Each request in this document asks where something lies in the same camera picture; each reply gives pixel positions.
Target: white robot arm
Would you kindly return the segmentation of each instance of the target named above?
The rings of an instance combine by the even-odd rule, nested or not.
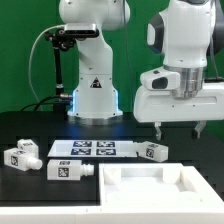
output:
[[[161,122],[198,121],[200,137],[206,121],[224,119],[224,83],[204,82],[208,47],[220,29],[218,10],[218,0],[170,0],[148,25],[149,46],[165,58],[163,67],[141,75],[134,115],[139,122],[154,122],[158,139]]]
[[[85,124],[106,124],[122,115],[118,109],[118,93],[112,84],[113,52],[105,42],[102,30],[125,26],[130,9],[123,0],[61,0],[65,32],[91,33],[96,38],[78,38],[79,85],[73,93],[70,120]]]

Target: green wall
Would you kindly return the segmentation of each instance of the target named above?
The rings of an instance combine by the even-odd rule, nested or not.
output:
[[[159,67],[163,58],[155,55],[146,45],[149,19],[165,9],[169,0],[127,0],[131,8],[128,23],[128,53],[135,94],[144,71]],[[0,112],[20,110],[34,103],[28,84],[30,50],[37,36],[46,28],[61,24],[58,14],[59,0],[1,1],[0,7]],[[132,111],[129,88],[129,67],[124,30],[107,31],[105,39],[114,51],[114,86],[120,93],[120,108]],[[224,73],[224,51],[216,55],[218,69]],[[62,71],[65,91],[72,92],[78,80],[77,49],[62,53]],[[213,69],[208,66],[208,73]],[[40,99],[54,95],[55,72],[52,46],[44,38],[39,42],[32,64],[33,85]],[[208,129],[224,140],[223,122],[209,122]]]

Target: black cable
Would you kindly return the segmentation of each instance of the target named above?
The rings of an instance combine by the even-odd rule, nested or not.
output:
[[[131,108],[133,109],[134,106],[134,87],[133,87],[133,77],[132,77],[132,69],[131,63],[129,58],[129,46],[128,46],[128,29],[127,29],[127,21],[126,21],[126,13],[125,13],[125,1],[123,0],[123,14],[124,14],[124,25],[125,25],[125,46],[126,46],[126,57],[128,63],[128,70],[129,70],[129,85],[130,85],[130,95],[131,95]]]
[[[42,99],[39,103],[37,103],[37,105],[35,106],[35,108],[33,109],[33,111],[37,111],[38,108],[41,106],[42,103],[48,101],[48,100],[52,100],[52,99],[57,99],[57,98],[60,98],[59,95],[55,95],[55,96],[48,96],[44,99]]]
[[[33,104],[29,104],[25,107],[23,107],[20,111],[24,111],[25,109],[29,108],[29,107],[33,107],[33,106],[36,106],[38,103],[33,103]],[[44,105],[51,105],[52,103],[42,103],[41,106],[44,106]]]

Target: warning label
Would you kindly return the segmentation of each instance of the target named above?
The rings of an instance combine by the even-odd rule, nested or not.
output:
[[[99,79],[96,77],[90,88],[102,88]]]

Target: table surface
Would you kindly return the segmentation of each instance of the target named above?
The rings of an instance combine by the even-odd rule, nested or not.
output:
[[[194,122],[166,123],[165,138],[157,141],[152,124],[139,124],[131,113],[119,123],[86,126],[70,123],[64,115],[52,112],[5,112],[0,114],[0,206],[98,205],[99,163],[152,163],[144,158],[83,158],[95,165],[94,176],[81,181],[47,181],[47,154],[54,140],[130,140],[150,141],[169,147],[168,163],[194,166],[224,200],[224,143],[203,131],[194,140]],[[20,171],[4,166],[3,152],[20,139],[32,139],[39,146],[43,168]]]

